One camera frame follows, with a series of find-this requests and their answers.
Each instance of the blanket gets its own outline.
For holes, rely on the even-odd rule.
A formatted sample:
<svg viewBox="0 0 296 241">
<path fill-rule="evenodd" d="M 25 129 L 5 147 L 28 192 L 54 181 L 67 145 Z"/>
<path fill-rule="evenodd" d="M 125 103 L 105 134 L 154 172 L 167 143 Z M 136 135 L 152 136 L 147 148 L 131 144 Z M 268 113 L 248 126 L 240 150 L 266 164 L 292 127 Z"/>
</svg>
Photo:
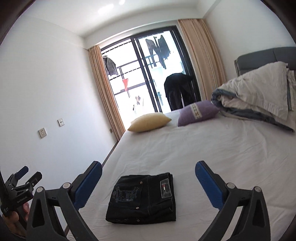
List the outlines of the blanket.
<svg viewBox="0 0 296 241">
<path fill-rule="evenodd" d="M 296 81 L 284 62 L 270 63 L 221 85 L 212 102 L 226 116 L 296 130 Z"/>
</svg>

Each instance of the blue rubber pad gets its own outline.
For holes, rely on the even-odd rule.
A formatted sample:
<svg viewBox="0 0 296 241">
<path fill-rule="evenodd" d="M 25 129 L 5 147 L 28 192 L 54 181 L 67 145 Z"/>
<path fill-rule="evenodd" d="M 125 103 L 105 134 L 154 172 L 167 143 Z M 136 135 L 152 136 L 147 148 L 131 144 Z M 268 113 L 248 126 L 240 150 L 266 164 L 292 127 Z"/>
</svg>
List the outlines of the blue rubber pad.
<svg viewBox="0 0 296 241">
<path fill-rule="evenodd" d="M 21 170 L 19 170 L 15 174 L 15 179 L 20 180 L 28 171 L 29 171 L 29 168 L 27 166 L 24 166 Z"/>
<path fill-rule="evenodd" d="M 103 170 L 101 163 L 97 162 L 96 165 L 91 169 L 89 174 L 81 182 L 80 186 L 75 192 L 75 201 L 73 202 L 76 210 L 85 206 L 92 191 L 94 190 L 102 176 L 102 171 Z"/>
<path fill-rule="evenodd" d="M 195 175 L 207 194 L 212 206 L 221 210 L 224 205 L 223 192 L 215 182 L 214 177 L 206 170 L 203 163 L 205 162 L 199 161 L 195 165 Z"/>
</svg>

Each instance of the electrical outlet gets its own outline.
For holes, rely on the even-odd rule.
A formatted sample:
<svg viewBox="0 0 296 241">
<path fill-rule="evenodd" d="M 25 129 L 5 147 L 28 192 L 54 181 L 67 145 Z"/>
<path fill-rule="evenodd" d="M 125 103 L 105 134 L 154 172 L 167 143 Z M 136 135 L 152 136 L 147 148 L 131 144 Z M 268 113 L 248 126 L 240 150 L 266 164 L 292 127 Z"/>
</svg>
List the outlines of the electrical outlet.
<svg viewBox="0 0 296 241">
<path fill-rule="evenodd" d="M 63 118 L 60 118 L 57 120 L 60 126 L 63 126 L 65 124 Z"/>
<path fill-rule="evenodd" d="M 45 128 L 40 129 L 40 130 L 39 130 L 39 134 L 40 134 L 41 138 L 47 136 L 47 133 L 46 133 Z"/>
</svg>

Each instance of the ceiling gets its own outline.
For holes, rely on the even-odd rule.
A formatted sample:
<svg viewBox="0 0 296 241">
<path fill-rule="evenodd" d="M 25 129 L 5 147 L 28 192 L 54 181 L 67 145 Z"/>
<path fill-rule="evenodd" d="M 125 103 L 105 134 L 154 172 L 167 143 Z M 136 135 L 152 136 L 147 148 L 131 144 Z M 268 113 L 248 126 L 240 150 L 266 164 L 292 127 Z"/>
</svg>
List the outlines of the ceiling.
<svg viewBox="0 0 296 241">
<path fill-rule="evenodd" d="M 194 7 L 199 0 L 38 0 L 24 14 L 86 37 L 133 14 L 166 7 Z"/>
</svg>

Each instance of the white bed sheet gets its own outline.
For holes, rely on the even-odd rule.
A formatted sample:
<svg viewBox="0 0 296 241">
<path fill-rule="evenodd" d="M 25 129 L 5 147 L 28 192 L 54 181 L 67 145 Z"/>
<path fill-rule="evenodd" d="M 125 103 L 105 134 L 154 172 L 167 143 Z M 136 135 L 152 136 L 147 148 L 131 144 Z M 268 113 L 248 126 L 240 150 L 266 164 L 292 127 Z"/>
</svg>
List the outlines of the white bed sheet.
<svg viewBox="0 0 296 241">
<path fill-rule="evenodd" d="M 204 160 L 238 188 L 260 186 L 268 207 L 271 240 L 277 241 L 296 214 L 296 136 L 268 123 L 215 119 L 177 127 L 172 121 L 147 133 L 126 132 L 103 167 L 103 175 L 80 214 L 99 241 L 198 240 L 213 221 L 213 208 L 194 167 Z M 173 174 L 176 222 L 113 224 L 105 220 L 110 195 L 124 175 Z M 224 240 L 230 237 L 232 222 Z"/>
</svg>

